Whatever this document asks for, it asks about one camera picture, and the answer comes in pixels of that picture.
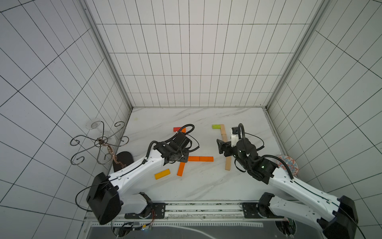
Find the orange block horizontal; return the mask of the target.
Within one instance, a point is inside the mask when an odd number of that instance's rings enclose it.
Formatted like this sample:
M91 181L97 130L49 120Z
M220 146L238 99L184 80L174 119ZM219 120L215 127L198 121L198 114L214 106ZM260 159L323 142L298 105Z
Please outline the orange block horizontal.
M178 169L178 172L177 172L177 175L182 177L183 176L183 173L184 173L184 169L185 169L185 163L184 162L181 162L180 163L180 166L179 166L179 169Z

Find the natural block diagonal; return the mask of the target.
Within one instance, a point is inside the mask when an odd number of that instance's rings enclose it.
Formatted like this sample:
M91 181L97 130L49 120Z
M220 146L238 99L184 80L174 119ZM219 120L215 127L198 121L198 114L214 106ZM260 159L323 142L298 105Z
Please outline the natural block diagonal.
M220 133L221 133L221 135L226 135L225 125L223 125L223 124L220 125Z
M225 170L231 170L232 159L231 156L225 158Z

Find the natural block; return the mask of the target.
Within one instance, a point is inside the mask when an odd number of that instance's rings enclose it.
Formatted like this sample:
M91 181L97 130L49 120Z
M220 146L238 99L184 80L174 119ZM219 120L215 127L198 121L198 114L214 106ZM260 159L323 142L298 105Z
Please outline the natural block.
M222 134L222 139L224 142L228 142L228 139L227 139L227 135L226 134Z

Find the yellow-orange wooden block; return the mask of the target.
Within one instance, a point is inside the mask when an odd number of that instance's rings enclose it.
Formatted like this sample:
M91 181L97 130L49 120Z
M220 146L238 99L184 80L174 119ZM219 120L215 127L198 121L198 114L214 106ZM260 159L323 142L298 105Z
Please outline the yellow-orange wooden block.
M171 174L170 169L166 169L166 170L164 170L164 171L161 171L161 172L159 172L159 173L156 173L156 174L155 174L155 179L156 179L156 180L159 180L159 179L161 179L161 178L163 178L163 177L166 177L166 176L168 176L168 175L170 175L170 174Z

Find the long orange block bottom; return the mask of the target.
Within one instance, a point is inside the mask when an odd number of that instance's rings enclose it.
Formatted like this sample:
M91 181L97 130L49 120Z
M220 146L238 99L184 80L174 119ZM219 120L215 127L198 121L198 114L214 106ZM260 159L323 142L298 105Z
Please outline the long orange block bottom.
M212 156L200 156L200 162L214 162L214 157Z

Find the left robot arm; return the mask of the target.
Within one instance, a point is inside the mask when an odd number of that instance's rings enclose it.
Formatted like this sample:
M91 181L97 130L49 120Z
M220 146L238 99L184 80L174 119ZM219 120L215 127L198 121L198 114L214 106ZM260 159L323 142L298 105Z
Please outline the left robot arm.
M179 129L165 141L150 142L146 155L129 166L110 175L100 173L87 187L88 212L92 212L99 224L111 222L119 214L142 214L147 217L152 210L151 199L143 192L126 195L126 192L147 173L167 164L188 161L189 154L200 148L193 147L195 138L190 131Z

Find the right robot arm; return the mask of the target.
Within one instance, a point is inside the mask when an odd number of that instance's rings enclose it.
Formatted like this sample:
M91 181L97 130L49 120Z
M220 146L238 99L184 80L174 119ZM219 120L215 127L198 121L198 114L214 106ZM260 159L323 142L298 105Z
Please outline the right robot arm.
M353 239L361 229L355 202L347 197L337 198L296 178L279 157L264 154L246 137L243 124L233 127L231 140L217 139L219 154L232 156L257 181L278 188L297 202L284 200L265 192L252 208L244 203L249 214L261 218L288 218L322 231L327 239Z

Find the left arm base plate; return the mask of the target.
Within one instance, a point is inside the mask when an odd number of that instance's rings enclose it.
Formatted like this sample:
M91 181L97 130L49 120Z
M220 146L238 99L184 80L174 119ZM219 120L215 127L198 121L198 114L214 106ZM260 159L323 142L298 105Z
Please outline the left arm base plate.
M164 219L166 203L151 203L140 213L125 214L125 219Z

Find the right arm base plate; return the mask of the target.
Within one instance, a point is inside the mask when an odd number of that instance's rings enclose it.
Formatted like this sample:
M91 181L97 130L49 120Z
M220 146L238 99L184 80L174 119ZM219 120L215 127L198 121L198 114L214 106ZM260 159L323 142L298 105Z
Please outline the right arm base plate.
M257 202L244 202L241 206L246 219L283 219L282 216L273 214L268 207L258 206Z

